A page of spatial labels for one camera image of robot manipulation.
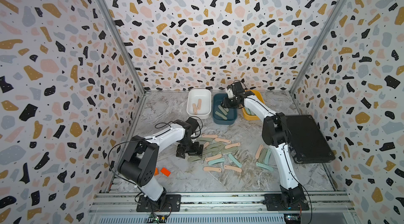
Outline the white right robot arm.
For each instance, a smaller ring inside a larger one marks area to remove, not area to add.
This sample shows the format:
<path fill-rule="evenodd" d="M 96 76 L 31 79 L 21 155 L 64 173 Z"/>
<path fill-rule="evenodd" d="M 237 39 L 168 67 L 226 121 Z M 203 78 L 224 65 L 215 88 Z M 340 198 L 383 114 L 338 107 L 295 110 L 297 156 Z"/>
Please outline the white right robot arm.
<path fill-rule="evenodd" d="M 256 95 L 237 81 L 227 86 L 227 97 L 222 101 L 226 108 L 245 107 L 263 122 L 262 139 L 275 158 L 280 175 L 281 203 L 288 209 L 300 202 L 305 203 L 305 191 L 298 181 L 292 166 L 288 144 L 291 133 L 287 127 L 286 116 L 277 113 L 262 103 Z"/>

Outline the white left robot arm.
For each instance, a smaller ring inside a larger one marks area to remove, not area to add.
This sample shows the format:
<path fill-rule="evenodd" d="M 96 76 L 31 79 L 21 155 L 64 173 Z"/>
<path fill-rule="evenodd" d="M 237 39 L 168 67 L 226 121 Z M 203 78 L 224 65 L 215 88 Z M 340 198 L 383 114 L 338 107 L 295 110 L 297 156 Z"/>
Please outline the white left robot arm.
<path fill-rule="evenodd" d="M 165 201 L 166 197 L 166 189 L 154 178 L 159 153 L 178 143 L 176 157 L 184 159 L 186 155 L 202 157 L 204 148 L 196 140 L 203 129 L 202 120 L 198 117 L 175 120 L 163 127 L 150 136 L 132 137 L 117 165 L 117 171 L 153 203 Z"/>

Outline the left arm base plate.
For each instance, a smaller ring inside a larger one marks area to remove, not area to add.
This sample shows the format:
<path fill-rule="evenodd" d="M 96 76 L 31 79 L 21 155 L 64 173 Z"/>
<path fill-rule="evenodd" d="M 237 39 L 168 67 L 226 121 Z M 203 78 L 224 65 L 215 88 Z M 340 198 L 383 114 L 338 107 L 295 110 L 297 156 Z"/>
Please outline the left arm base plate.
<path fill-rule="evenodd" d="M 138 200 L 137 212 L 179 212 L 181 207 L 180 194 L 165 194 L 157 201 L 152 201 L 146 196 L 141 196 Z"/>

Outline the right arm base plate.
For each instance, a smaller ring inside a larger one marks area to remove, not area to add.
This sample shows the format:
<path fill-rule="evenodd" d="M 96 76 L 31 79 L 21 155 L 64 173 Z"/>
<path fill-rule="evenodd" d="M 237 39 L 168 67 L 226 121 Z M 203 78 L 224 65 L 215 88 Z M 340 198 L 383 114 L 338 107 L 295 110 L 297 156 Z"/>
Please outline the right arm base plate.
<path fill-rule="evenodd" d="M 290 204 L 282 194 L 264 194 L 263 204 L 267 211 L 307 211 L 310 209 L 307 200 L 303 199 Z"/>

